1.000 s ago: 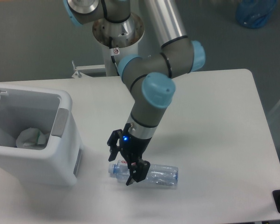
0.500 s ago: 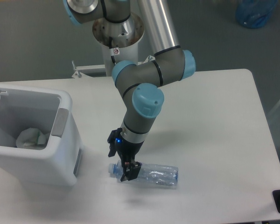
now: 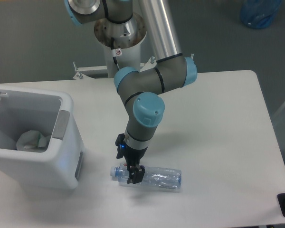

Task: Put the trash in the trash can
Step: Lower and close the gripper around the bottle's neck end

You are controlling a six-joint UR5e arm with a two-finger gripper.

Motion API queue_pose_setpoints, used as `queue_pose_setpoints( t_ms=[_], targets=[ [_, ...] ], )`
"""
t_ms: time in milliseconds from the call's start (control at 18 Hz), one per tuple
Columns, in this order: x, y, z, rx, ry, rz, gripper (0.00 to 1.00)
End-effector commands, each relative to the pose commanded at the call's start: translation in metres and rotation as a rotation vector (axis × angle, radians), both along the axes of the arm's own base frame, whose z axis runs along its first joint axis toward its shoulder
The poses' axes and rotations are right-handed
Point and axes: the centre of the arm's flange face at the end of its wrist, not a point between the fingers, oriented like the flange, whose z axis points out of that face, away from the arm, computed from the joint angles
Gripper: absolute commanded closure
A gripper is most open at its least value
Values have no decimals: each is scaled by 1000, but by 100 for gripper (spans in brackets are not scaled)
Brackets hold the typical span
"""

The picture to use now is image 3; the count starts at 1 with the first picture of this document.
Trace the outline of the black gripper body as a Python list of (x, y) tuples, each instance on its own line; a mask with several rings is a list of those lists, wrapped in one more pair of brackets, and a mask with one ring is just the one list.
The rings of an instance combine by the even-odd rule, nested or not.
[(137, 150), (125, 143), (125, 151), (124, 151), (124, 158), (126, 160), (127, 168), (135, 167), (136, 165), (140, 164), (140, 159), (144, 156), (147, 148)]

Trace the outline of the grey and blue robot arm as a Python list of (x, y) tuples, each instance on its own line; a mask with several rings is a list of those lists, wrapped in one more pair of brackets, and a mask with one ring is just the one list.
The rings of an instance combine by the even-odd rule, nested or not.
[[(140, 164), (164, 113), (160, 94), (182, 88), (197, 79), (193, 59), (182, 54), (166, 0), (141, 0), (142, 11), (133, 11), (131, 0), (67, 0), (65, 7), (77, 25), (94, 22), (98, 41), (110, 49), (107, 69), (129, 121), (116, 139), (117, 158), (125, 158), (127, 182), (143, 180)], [(140, 71), (125, 61), (125, 50), (137, 46), (146, 36), (152, 42), (156, 64)]]

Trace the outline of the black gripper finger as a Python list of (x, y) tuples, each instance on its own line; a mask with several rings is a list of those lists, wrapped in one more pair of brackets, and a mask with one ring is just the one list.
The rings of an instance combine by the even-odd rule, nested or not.
[(139, 167), (130, 167), (129, 177), (127, 180), (127, 184), (137, 184), (142, 182), (145, 174), (145, 167), (140, 165)]
[(123, 158), (124, 157), (124, 151), (125, 151), (125, 134), (121, 133), (117, 136), (116, 141), (115, 141), (115, 145), (117, 146), (117, 159)]

